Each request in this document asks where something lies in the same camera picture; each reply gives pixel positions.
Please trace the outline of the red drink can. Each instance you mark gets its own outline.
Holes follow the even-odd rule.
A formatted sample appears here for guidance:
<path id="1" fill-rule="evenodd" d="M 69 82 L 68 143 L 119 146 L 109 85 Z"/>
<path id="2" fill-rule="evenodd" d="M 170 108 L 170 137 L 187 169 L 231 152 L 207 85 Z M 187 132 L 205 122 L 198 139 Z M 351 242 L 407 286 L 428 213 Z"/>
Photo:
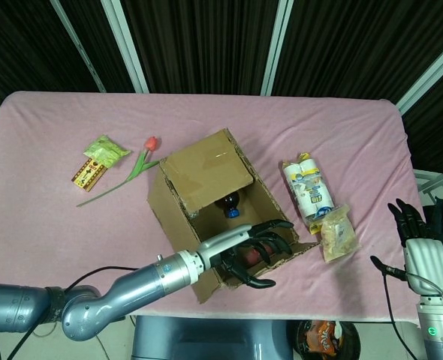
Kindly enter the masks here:
<path id="1" fill-rule="evenodd" d="M 269 247 L 268 245 L 263 244 L 263 247 L 269 256 L 274 254 L 273 249 L 271 247 Z M 254 265 L 256 265 L 260 262 L 263 262 L 263 261 L 264 260 L 263 260 L 262 256 L 260 255 L 260 253 L 253 247 L 249 248 L 248 251 L 244 255 L 244 263 L 248 267 L 254 266 Z"/>

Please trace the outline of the pink fleece table cloth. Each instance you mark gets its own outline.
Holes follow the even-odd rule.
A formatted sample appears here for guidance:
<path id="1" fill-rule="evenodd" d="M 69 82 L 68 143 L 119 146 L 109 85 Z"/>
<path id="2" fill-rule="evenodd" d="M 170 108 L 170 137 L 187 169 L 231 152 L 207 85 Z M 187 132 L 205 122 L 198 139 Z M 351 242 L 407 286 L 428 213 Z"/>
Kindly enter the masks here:
<path id="1" fill-rule="evenodd" d="M 325 263 L 308 250 L 272 270 L 266 290 L 222 287 L 205 303 L 191 288 L 143 309 L 184 317 L 325 318 L 384 321 L 392 305 L 401 321 L 417 319 L 417 296 L 397 280 L 384 291 L 370 261 L 403 264 L 387 205 L 420 198 L 398 109 L 388 100 L 205 94 L 101 94 L 17 91 L 0 106 L 0 283 L 66 287 L 93 269 L 88 282 L 107 290 L 111 266 L 141 267 L 172 253 L 147 202 L 150 170 L 110 195 L 93 198 L 72 184 L 84 148 L 108 135 L 132 155 L 95 187 L 125 180 L 146 139 L 162 158 L 227 128 L 252 162 L 300 238 L 298 218 L 279 164 L 312 154 L 337 202 L 350 206 L 360 249 Z"/>

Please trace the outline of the black pleated curtain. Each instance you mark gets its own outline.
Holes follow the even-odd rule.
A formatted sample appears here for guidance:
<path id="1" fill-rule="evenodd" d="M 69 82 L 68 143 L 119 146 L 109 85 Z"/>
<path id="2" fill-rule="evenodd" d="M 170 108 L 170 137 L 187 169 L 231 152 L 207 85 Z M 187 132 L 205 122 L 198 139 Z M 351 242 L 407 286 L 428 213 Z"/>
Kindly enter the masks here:
<path id="1" fill-rule="evenodd" d="M 59 0 L 109 92 L 134 88 L 101 0 Z M 259 95 L 278 0 L 121 0 L 151 92 Z M 443 51 L 443 0 L 294 0 L 272 93 L 397 103 Z M 0 103 L 98 88 L 49 0 L 0 0 Z"/>

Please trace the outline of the green snack packet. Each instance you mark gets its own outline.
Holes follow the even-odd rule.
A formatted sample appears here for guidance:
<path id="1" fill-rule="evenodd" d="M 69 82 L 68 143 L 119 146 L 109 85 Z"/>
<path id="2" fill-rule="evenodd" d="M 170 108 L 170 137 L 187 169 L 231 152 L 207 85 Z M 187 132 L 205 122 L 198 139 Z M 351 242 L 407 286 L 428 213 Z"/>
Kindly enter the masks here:
<path id="1" fill-rule="evenodd" d="M 131 153 L 117 143 L 113 142 L 107 135 L 101 135 L 91 142 L 83 154 L 106 168 L 116 165 L 124 156 Z"/>

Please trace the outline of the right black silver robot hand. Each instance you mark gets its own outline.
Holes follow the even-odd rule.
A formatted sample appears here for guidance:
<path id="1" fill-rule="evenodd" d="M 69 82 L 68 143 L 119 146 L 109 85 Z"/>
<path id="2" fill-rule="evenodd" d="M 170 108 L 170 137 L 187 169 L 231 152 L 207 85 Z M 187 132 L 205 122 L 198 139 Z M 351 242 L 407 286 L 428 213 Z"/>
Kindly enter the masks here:
<path id="1" fill-rule="evenodd" d="M 372 264 L 385 276 L 408 283 L 419 296 L 443 297 L 443 243 L 436 238 L 418 210 L 397 199 L 387 205 L 396 222 L 405 265 L 384 264 L 372 255 Z"/>

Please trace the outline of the clear bag of beige snacks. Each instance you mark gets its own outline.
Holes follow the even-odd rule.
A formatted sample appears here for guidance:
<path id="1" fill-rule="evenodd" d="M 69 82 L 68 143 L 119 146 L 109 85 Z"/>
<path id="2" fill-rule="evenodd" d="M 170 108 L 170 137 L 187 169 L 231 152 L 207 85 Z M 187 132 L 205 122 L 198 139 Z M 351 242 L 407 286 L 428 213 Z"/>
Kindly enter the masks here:
<path id="1" fill-rule="evenodd" d="M 360 248 L 352 223 L 348 217 L 350 207 L 344 204 L 324 216 L 321 222 L 321 246 L 324 261 L 331 263 Z"/>

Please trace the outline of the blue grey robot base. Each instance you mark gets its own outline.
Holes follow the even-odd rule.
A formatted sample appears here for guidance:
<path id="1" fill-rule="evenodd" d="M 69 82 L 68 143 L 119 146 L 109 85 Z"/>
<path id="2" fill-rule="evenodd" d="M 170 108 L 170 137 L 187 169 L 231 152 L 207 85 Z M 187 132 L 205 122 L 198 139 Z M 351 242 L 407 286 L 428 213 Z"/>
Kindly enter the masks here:
<path id="1" fill-rule="evenodd" d="M 288 322 L 138 316 L 131 360 L 294 360 Z"/>

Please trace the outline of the white partition frame post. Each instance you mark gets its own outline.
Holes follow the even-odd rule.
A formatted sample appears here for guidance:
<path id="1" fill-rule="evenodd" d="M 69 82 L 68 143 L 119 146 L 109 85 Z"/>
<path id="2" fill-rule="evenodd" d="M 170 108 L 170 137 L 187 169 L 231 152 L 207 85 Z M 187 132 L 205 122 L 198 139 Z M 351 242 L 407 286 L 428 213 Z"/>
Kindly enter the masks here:
<path id="1" fill-rule="evenodd" d="M 85 47 L 83 46 L 81 40 L 79 39 L 68 15 L 65 12 L 65 9 L 62 7 L 62 4 L 59 0 L 49 0 L 53 10 L 56 12 L 56 15 L 60 19 L 65 31 L 68 33 L 69 38 L 74 44 L 76 50 L 78 51 L 83 63 L 85 64 L 88 72 L 90 73 L 93 81 L 95 82 L 100 93 L 106 93 L 107 90 L 104 84 L 101 81 L 101 78 L 98 75 L 92 61 L 90 60 Z"/>
<path id="2" fill-rule="evenodd" d="M 261 84 L 260 96 L 270 96 L 272 94 L 279 58 L 285 40 L 285 34 L 291 17 L 293 5 L 294 0 L 278 0 L 270 47 L 267 53 L 266 66 Z"/>
<path id="3" fill-rule="evenodd" d="M 396 103 L 405 115 L 443 77 L 443 51 Z"/>
<path id="4" fill-rule="evenodd" d="M 149 94 L 149 87 L 131 36 L 121 0 L 101 0 L 101 4 L 134 91 L 136 93 Z"/>

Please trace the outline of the white metal rack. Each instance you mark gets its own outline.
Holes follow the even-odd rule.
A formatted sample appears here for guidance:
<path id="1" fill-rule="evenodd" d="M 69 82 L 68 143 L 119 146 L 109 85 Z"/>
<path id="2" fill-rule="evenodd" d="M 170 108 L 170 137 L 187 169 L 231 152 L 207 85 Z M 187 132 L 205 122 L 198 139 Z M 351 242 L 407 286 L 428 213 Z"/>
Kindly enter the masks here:
<path id="1" fill-rule="evenodd" d="M 437 199 L 443 199 L 443 173 L 415 169 L 414 175 L 423 206 L 433 206 Z"/>

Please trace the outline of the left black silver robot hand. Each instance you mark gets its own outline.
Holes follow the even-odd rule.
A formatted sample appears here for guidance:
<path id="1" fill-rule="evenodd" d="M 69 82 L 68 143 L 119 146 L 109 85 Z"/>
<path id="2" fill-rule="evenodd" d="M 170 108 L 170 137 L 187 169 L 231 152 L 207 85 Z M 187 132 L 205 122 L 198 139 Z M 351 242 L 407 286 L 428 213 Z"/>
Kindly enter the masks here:
<path id="1" fill-rule="evenodd" d="M 269 265 L 269 252 L 291 255 L 290 245 L 275 229 L 291 229 L 294 225 L 286 220 L 274 219 L 256 225 L 240 225 L 212 238 L 203 241 L 197 249 L 197 254 L 203 261 L 206 270 L 222 267 L 248 287 L 262 290 L 274 287 L 276 282 L 271 279 L 258 279 L 248 273 L 248 270 L 239 263 L 237 254 L 239 248 L 252 248 L 261 259 Z"/>

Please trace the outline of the orange snack wrapper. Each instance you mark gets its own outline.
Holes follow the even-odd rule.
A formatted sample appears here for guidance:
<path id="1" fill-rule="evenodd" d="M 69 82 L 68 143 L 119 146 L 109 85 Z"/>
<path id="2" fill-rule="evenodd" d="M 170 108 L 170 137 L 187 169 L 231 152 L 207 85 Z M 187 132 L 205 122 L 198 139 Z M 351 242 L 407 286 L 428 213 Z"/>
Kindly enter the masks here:
<path id="1" fill-rule="evenodd" d="M 306 349 L 309 353 L 336 356 L 342 339 L 342 326 L 329 320 L 310 321 L 306 335 Z"/>

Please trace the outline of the dark bottle with blue cap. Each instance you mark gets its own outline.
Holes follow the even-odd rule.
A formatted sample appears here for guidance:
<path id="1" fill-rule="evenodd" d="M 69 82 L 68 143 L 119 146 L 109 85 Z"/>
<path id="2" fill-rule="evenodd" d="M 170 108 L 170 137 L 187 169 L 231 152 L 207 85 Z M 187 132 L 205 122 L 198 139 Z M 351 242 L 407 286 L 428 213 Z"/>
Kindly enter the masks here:
<path id="1" fill-rule="evenodd" d="M 226 218 L 233 219 L 240 216 L 238 205 L 240 203 L 240 195 L 234 191 L 221 199 L 215 201 L 215 205 L 219 207 Z"/>

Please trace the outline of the yellow brown small carton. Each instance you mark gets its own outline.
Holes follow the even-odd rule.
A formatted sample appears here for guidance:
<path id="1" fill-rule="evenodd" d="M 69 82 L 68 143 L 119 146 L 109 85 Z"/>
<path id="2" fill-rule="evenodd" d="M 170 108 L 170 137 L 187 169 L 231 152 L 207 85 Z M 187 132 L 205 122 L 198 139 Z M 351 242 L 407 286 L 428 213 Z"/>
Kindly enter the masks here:
<path id="1" fill-rule="evenodd" d="M 103 164 L 89 158 L 77 171 L 71 181 L 84 191 L 90 192 L 106 171 L 107 168 Z"/>

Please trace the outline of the brown cardboard shipping box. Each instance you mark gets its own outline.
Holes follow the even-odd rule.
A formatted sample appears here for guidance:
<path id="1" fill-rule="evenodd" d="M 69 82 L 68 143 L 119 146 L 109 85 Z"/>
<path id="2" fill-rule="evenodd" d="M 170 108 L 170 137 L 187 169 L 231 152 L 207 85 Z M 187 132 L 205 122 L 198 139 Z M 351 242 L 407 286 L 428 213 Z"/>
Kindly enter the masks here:
<path id="1" fill-rule="evenodd" d="M 215 201 L 234 191 L 240 195 L 240 216 L 228 219 Z M 274 219 L 294 224 L 282 211 L 231 132 L 225 129 L 162 159 L 149 191 L 148 203 L 172 245 L 173 254 L 180 251 L 197 254 L 202 242 L 240 225 L 256 225 Z M 248 267 L 244 263 L 244 255 L 250 247 L 238 249 L 237 260 L 258 279 L 269 279 L 268 272 L 312 247 L 311 243 L 299 240 L 294 227 L 278 228 L 274 232 L 290 245 L 291 255 L 274 253 L 270 256 L 269 265 L 260 262 Z M 222 287 L 237 288 L 242 285 L 245 284 L 222 267 L 215 267 L 204 269 L 190 287 L 197 300 L 203 303 Z"/>

